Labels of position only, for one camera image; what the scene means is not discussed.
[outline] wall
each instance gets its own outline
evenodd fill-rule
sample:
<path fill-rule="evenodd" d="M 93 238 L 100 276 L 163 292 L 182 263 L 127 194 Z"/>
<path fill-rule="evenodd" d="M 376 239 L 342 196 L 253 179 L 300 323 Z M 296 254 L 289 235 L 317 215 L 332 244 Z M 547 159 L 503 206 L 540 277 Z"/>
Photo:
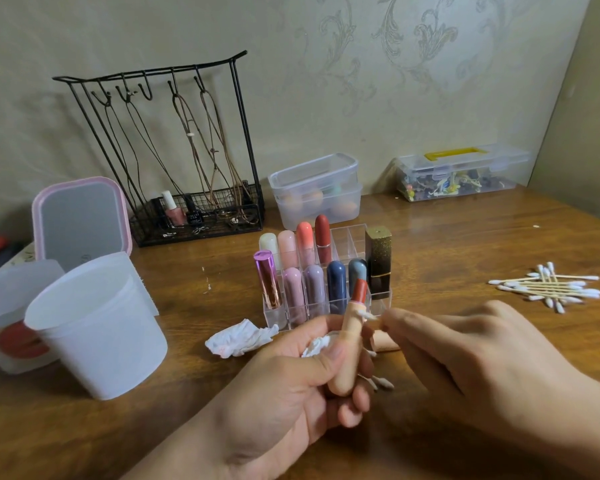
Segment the wall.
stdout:
<path fill-rule="evenodd" d="M 600 0 L 591 0 L 530 186 L 600 217 Z"/>
<path fill-rule="evenodd" d="M 0 230 L 28 234 L 28 208 L 47 185 L 110 175 L 55 75 L 199 63 L 248 49 L 238 69 L 261 178 L 346 152 L 360 160 L 368 192 L 386 186 L 392 158 L 413 152 L 503 141 L 535 156 L 588 1 L 0 0 Z M 216 71 L 205 81 L 246 175 L 230 77 Z M 155 85 L 156 101 L 135 101 L 167 167 L 195 191 L 165 82 Z M 180 88 L 197 98 L 191 79 Z M 137 135 L 130 139 L 140 148 L 144 193 L 155 196 L 165 178 Z M 526 184 L 531 168 L 512 176 Z"/>

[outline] clear plastic container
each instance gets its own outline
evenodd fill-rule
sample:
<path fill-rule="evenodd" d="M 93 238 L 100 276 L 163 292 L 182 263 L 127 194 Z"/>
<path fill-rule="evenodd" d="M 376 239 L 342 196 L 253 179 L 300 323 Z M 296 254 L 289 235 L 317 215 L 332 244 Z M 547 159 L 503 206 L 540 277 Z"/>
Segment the clear plastic container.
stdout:
<path fill-rule="evenodd" d="M 531 158 L 529 152 L 488 144 L 395 160 L 398 190 L 410 202 L 512 189 L 505 174 Z"/>
<path fill-rule="evenodd" d="M 367 230 L 366 224 L 360 224 L 349 227 L 339 227 L 331 229 L 331 259 L 333 261 L 341 261 L 345 266 L 348 265 L 349 261 L 353 258 L 364 258 L 365 257 L 365 233 Z M 318 250 L 315 245 L 313 247 L 313 253 L 315 255 L 315 262 L 320 263 L 318 256 Z M 299 251 L 294 251 L 296 262 L 298 263 L 298 269 L 304 271 L 304 268 L 300 265 L 302 259 Z M 280 261 L 288 261 L 282 255 L 279 255 Z M 267 326 L 272 327 L 277 324 L 279 329 L 290 330 L 311 318 L 325 315 L 335 310 L 340 305 L 339 300 L 328 301 L 329 293 L 327 290 L 326 281 L 326 268 L 327 265 L 320 265 L 324 272 L 324 296 L 325 301 L 321 303 L 309 303 L 308 293 L 306 289 L 306 283 L 303 279 L 303 293 L 304 293 L 304 306 L 289 306 L 287 297 L 285 295 L 285 288 L 282 282 L 282 270 L 277 270 L 278 274 L 278 285 L 280 288 L 280 294 L 282 298 L 282 306 L 276 310 L 271 310 L 267 307 L 264 300 L 262 300 L 262 309 L 264 316 L 267 321 Z M 389 296 L 386 293 L 378 293 L 371 295 L 367 291 L 367 298 L 365 303 L 367 309 L 374 315 L 381 315 L 385 310 L 391 308 L 392 291 L 389 290 Z M 349 274 L 347 273 L 347 302 L 349 302 Z"/>
<path fill-rule="evenodd" d="M 360 214 L 358 161 L 343 153 L 272 173 L 269 183 L 286 229 L 295 230 L 304 221 L 313 225 L 320 214 L 331 223 L 350 221 Z"/>

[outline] black metal rack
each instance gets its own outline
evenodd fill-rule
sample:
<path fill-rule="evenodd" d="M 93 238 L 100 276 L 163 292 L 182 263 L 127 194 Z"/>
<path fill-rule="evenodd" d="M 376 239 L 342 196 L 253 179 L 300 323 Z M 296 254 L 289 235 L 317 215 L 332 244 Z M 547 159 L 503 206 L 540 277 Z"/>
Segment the black metal rack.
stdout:
<path fill-rule="evenodd" d="M 264 200 L 262 197 L 262 188 L 258 179 L 258 172 L 256 170 L 255 159 L 253 156 L 251 136 L 249 135 L 249 126 L 247 124 L 244 102 L 242 100 L 242 91 L 240 89 L 240 81 L 238 80 L 238 72 L 235 64 L 236 60 L 245 55 L 247 55 L 246 50 L 223 61 L 205 64 L 191 64 L 186 66 L 162 67 L 149 70 L 136 70 L 106 75 L 103 77 L 95 77 L 93 79 L 81 79 L 78 77 L 69 76 L 59 76 L 53 78 L 54 80 L 64 82 L 69 85 L 69 88 L 71 89 L 78 106 L 80 106 L 80 110 L 87 120 L 87 124 L 89 125 L 91 132 L 95 136 L 96 141 L 98 142 L 98 145 L 102 150 L 109 167 L 116 177 L 120 188 L 122 188 L 129 207 L 131 208 L 131 232 L 133 238 L 140 247 L 262 230 L 264 223 Z M 174 201 L 187 215 L 187 224 L 176 227 L 170 223 L 169 219 L 164 214 L 164 211 L 162 211 L 162 204 L 164 202 L 161 198 L 151 199 L 151 201 L 147 201 L 144 198 L 139 182 L 139 170 L 138 179 L 136 182 L 134 181 L 134 176 L 131 175 L 131 172 L 128 170 L 126 160 L 122 154 L 121 146 L 111 123 L 109 124 L 109 129 L 107 129 L 102 113 L 103 109 L 104 112 L 106 112 L 106 109 L 111 107 L 112 94 L 111 92 L 105 90 L 103 82 L 121 80 L 124 86 L 123 89 L 121 89 L 120 86 L 115 87 L 122 101 L 129 103 L 129 101 L 131 101 L 131 97 L 138 91 L 131 91 L 128 81 L 132 79 L 144 79 L 144 85 L 142 82 L 140 82 L 138 83 L 138 87 L 140 88 L 144 98 L 147 101 L 151 101 L 154 98 L 150 83 L 152 77 L 159 75 L 170 75 L 171 80 L 168 81 L 169 88 L 171 89 L 172 94 L 175 96 L 178 91 L 178 83 L 175 75 L 183 72 L 195 72 L 194 79 L 198 84 L 198 87 L 201 91 L 208 92 L 204 86 L 200 71 L 224 65 L 229 65 L 229 69 L 231 71 L 235 97 L 238 103 L 240 120 L 242 123 L 242 129 L 244 131 L 249 162 L 251 164 L 253 183 L 249 182 L 248 180 L 243 180 L 242 185 L 240 186 L 241 202 L 236 201 L 236 187 L 227 187 L 214 190 L 213 193 L 214 200 L 217 202 L 216 205 L 209 204 L 207 193 L 204 191 L 198 193 L 181 193 L 174 195 Z M 99 89 L 101 92 L 103 92 L 105 98 L 104 100 L 101 100 L 95 91 L 89 90 L 93 88 L 94 85 L 96 89 Z M 86 105 L 83 104 L 83 101 L 80 99 L 80 96 L 76 91 L 76 86 L 82 88 L 86 100 L 88 101 L 87 107 L 85 107 Z M 94 122 L 92 117 L 90 117 L 88 107 L 90 107 L 93 115 L 95 115 L 96 122 Z M 114 158 L 118 161 L 120 167 L 123 169 L 123 178 L 126 178 L 126 185 L 123 184 L 124 180 L 121 180 L 121 176 L 113 164 L 110 152 L 108 152 L 106 149 L 107 146 L 111 147 Z"/>

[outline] white plastic cup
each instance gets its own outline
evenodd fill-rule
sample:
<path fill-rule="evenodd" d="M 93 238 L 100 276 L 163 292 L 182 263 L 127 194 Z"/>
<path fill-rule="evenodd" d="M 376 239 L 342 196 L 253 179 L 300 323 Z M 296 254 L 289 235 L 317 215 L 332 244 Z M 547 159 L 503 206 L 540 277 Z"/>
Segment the white plastic cup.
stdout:
<path fill-rule="evenodd" d="M 25 323 L 105 401 L 147 379 L 164 359 L 167 341 L 128 267 L 103 257 L 80 268 L 35 298 Z"/>
<path fill-rule="evenodd" d="M 62 275 L 53 260 L 0 270 L 0 368 L 7 374 L 32 371 L 58 359 L 22 321 L 32 300 Z"/>

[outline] hand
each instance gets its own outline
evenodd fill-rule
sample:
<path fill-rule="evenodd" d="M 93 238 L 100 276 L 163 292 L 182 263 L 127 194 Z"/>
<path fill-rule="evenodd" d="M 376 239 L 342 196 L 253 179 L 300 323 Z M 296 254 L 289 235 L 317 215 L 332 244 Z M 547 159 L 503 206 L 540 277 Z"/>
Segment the hand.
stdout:
<path fill-rule="evenodd" d="M 372 389 L 362 378 L 350 397 L 330 397 L 326 391 L 345 359 L 341 341 L 320 355 L 300 358 L 313 339 L 341 327 L 342 316 L 330 315 L 286 332 L 199 413 L 213 418 L 210 433 L 229 478 L 277 478 L 328 428 L 353 428 L 369 411 Z M 371 334 L 363 329 L 364 336 Z M 359 371 L 373 374 L 364 350 Z"/>
<path fill-rule="evenodd" d="M 456 419 L 526 447 L 565 446 L 578 436 L 595 381 L 512 307 L 490 301 L 433 319 L 392 309 L 382 320 L 433 400 Z"/>

